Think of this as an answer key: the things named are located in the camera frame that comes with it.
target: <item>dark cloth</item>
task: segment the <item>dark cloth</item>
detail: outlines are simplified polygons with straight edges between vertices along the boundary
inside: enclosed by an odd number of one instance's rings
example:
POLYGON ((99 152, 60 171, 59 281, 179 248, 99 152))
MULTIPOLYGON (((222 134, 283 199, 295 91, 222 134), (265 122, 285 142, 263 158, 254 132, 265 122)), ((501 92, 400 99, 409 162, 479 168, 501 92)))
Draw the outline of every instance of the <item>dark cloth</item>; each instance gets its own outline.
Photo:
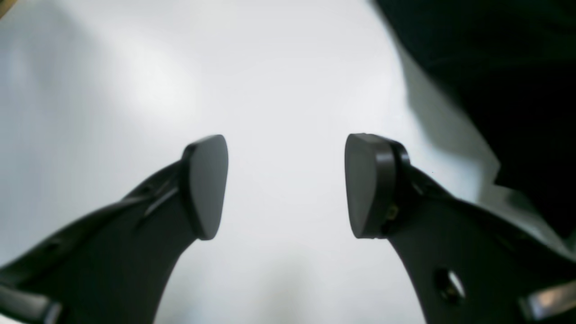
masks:
POLYGON ((576 1, 378 0, 408 52, 459 97, 563 237, 576 228, 576 1))

